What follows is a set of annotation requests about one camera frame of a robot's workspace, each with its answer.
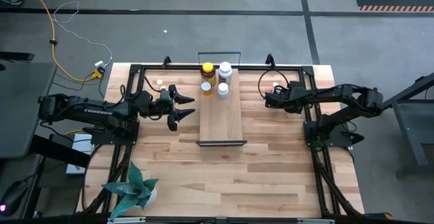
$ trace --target green leaf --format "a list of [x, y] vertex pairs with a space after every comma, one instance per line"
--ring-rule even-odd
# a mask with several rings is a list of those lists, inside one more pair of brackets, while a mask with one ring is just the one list
[[143, 200], [139, 200], [138, 201], [138, 205], [142, 208], [142, 210], [144, 209], [144, 206], [146, 205], [146, 203], [148, 202], [148, 200], [149, 200], [149, 197], [147, 197], [147, 198], [144, 198]]
[[127, 212], [129, 208], [135, 206], [137, 203], [138, 198], [136, 198], [136, 196], [130, 194], [125, 195], [111, 213], [110, 221]]
[[107, 183], [107, 184], [101, 185], [101, 187], [109, 190], [110, 192], [112, 192], [114, 194], [117, 194], [117, 195], [123, 197], [126, 195], [126, 193], [119, 190], [118, 187], [124, 186], [124, 185], [129, 185], [129, 183]]
[[143, 176], [140, 170], [134, 165], [133, 162], [130, 164], [130, 171], [128, 172], [128, 181], [137, 186], [143, 185]]
[[147, 197], [151, 196], [151, 191], [149, 191], [149, 189], [148, 189], [147, 187], [142, 186], [142, 187], [140, 188], [140, 190], [141, 190], [140, 194], [137, 195], [137, 198], [138, 198], [139, 200], [142, 200], [142, 199], [144, 199], [144, 198], [147, 198]]
[[126, 194], [138, 195], [140, 193], [140, 187], [135, 186], [134, 184], [128, 183], [126, 185], [120, 185], [116, 187], [116, 190], [119, 190]]
[[155, 185], [157, 184], [158, 179], [148, 179], [143, 182], [143, 185], [145, 185], [147, 188], [149, 188], [149, 191], [154, 190]]

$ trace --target wooden table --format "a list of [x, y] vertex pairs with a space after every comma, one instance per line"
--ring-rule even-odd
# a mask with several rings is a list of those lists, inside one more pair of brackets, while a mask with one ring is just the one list
[[[106, 100], [120, 99], [119, 86], [127, 83], [130, 63], [115, 63]], [[313, 66], [318, 88], [334, 85], [332, 68]], [[195, 102], [179, 108], [196, 112], [170, 132], [166, 117], [159, 121], [140, 118], [140, 131], [131, 159], [145, 179], [159, 179], [157, 200], [145, 210], [132, 208], [126, 215], [173, 217], [320, 217], [310, 150], [304, 142], [304, 113], [288, 114], [267, 109], [258, 93], [258, 78], [263, 71], [239, 71], [243, 147], [198, 147], [199, 99], [202, 96], [199, 71], [147, 71], [152, 84], [176, 84]], [[296, 72], [284, 72], [288, 80], [298, 81]], [[270, 90], [283, 78], [268, 73], [261, 90]], [[338, 103], [321, 104], [322, 113], [340, 109]], [[113, 146], [102, 146], [90, 162], [85, 180], [88, 205], [106, 183]], [[334, 178], [346, 198], [363, 212], [359, 187], [351, 156], [344, 149], [330, 148]], [[329, 210], [330, 191], [325, 187]], [[115, 205], [112, 196], [111, 209]]]

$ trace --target white pot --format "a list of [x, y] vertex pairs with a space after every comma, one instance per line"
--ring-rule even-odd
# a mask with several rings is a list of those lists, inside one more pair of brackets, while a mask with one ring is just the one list
[[155, 202], [155, 200], [157, 199], [157, 188], [154, 187], [154, 190], [152, 190], [151, 192], [151, 196], [149, 197], [148, 202], [144, 205], [144, 207], [146, 208], [147, 206], [150, 206], [153, 202]]

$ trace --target bottle cap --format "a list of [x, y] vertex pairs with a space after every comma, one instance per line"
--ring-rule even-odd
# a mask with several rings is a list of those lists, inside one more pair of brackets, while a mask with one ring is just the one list
[[222, 62], [220, 64], [220, 70], [222, 72], [229, 72], [232, 69], [232, 66], [229, 62]]
[[228, 90], [229, 90], [229, 86], [228, 86], [228, 84], [226, 84], [226, 83], [220, 83], [220, 84], [218, 85], [218, 91], [225, 93], [225, 92], [227, 92]]
[[214, 65], [212, 65], [212, 63], [210, 63], [210, 62], [206, 62], [205, 64], [202, 65], [202, 69], [206, 73], [211, 73], [213, 68], [214, 68]]
[[209, 91], [209, 90], [211, 90], [211, 83], [209, 83], [208, 81], [205, 81], [202, 83], [201, 88], [203, 91]]

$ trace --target concrete floor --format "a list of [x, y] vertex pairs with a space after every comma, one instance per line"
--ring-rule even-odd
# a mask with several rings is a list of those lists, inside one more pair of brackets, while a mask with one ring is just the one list
[[[80, 1], [84, 8], [143, 10], [302, 10], [300, 0], [45, 0], [57, 8]], [[355, 0], [308, 0], [311, 11], [356, 12]], [[37, 0], [27, 7], [40, 8]], [[32, 52], [35, 62], [52, 62], [50, 26], [45, 14], [0, 14], [0, 49]], [[431, 18], [312, 18], [321, 64], [330, 64], [336, 83], [377, 87], [387, 99], [433, 72], [434, 23]], [[241, 62], [264, 62], [272, 53], [276, 62], [312, 64], [303, 17], [298, 16], [112, 16], [78, 15], [65, 25], [79, 35], [101, 42], [113, 51], [115, 62], [197, 62], [198, 52], [240, 51]], [[108, 52], [57, 28], [58, 60], [78, 77], [95, 62], [107, 61]], [[66, 86], [78, 87], [55, 79]], [[101, 99], [97, 86], [82, 91], [52, 86], [64, 92]], [[395, 178], [395, 171], [413, 164], [391, 110], [373, 119], [356, 119], [366, 139], [355, 146], [355, 167], [366, 212], [389, 212], [396, 219], [432, 222], [434, 177]], [[60, 122], [61, 132], [82, 124]], [[48, 132], [38, 129], [38, 133]], [[63, 190], [44, 193], [40, 209], [48, 215], [73, 211], [74, 198], [60, 198]]]

